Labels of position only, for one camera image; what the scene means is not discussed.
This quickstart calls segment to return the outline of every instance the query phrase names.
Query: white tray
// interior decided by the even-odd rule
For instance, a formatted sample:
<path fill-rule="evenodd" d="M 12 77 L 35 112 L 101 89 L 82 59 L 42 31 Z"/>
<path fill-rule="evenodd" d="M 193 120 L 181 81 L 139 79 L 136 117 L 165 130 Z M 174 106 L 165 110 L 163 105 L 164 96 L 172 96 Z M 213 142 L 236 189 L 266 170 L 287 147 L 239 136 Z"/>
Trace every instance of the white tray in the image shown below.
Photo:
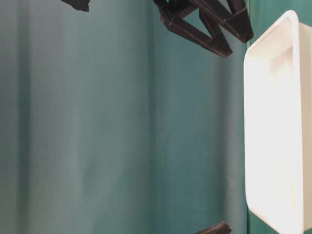
<path fill-rule="evenodd" d="M 281 16 L 244 62 L 249 209 L 281 234 L 312 228 L 312 28 Z"/>

